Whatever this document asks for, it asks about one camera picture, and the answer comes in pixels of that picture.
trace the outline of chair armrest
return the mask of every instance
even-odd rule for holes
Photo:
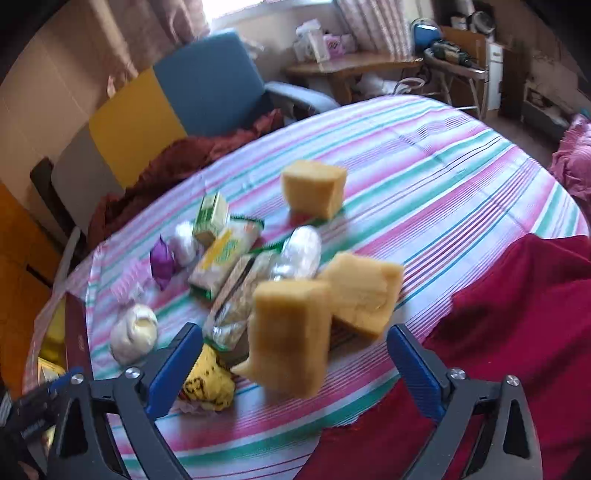
[[[333,98],[324,93],[289,83],[268,82],[265,84],[265,90],[272,95],[290,100],[298,106],[313,109],[316,113],[324,113],[340,107]]]
[[[70,272],[70,267],[72,266],[72,260],[74,260],[74,255],[76,253],[76,246],[80,241],[80,236],[82,231],[78,227],[74,227],[72,230],[72,234],[68,239],[68,243],[66,244],[66,248],[64,249],[64,254],[61,257],[60,264],[57,267],[56,277],[53,280],[53,291],[66,281],[68,278],[68,273]]]
[[[51,172],[53,171],[53,163],[49,158],[45,157],[40,160],[37,165],[33,167],[29,178],[31,179],[35,189],[39,192],[41,199],[56,219],[57,224],[69,236],[76,224],[72,219],[70,213],[61,202],[56,190],[51,183]]]

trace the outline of pink box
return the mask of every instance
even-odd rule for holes
[[[345,47],[338,35],[325,35],[324,43],[326,44],[331,59],[338,59],[345,55]]]

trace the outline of wall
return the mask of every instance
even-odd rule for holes
[[[85,5],[62,7],[0,85],[0,179],[60,241],[64,235],[28,175],[44,156],[57,158],[106,98],[108,75],[87,33]]]
[[[565,108],[578,111],[591,102],[577,90],[580,69],[552,30],[524,3],[486,0],[495,8],[497,39],[522,43],[529,50],[530,77],[537,89]]]
[[[402,0],[410,22],[432,17],[431,0]],[[257,60],[265,80],[282,78],[294,62],[296,27],[318,18],[324,28],[346,27],[332,4],[309,5],[225,24],[265,46]],[[29,172],[48,156],[56,159],[80,127],[106,100],[108,72],[86,0],[70,0],[34,36],[0,85],[0,179],[59,241],[65,237],[33,188]]]

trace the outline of metal screw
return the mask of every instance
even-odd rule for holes
[[[465,380],[466,379],[466,372],[464,372],[464,370],[462,370],[461,368],[452,368],[449,371],[449,374],[454,380]]]
[[[129,367],[125,371],[125,376],[127,378],[138,378],[141,375],[141,370],[138,367]]]
[[[514,387],[516,387],[521,382],[519,381],[519,378],[517,378],[515,375],[507,375],[507,383],[509,385],[513,385]]]
[[[84,381],[84,375],[82,375],[82,374],[72,375],[72,378],[70,379],[70,383],[72,385],[80,385],[83,381]]]

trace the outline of blue chair backrest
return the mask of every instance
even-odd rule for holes
[[[249,128],[272,109],[264,82],[233,30],[177,50],[158,62],[154,73],[188,135]]]

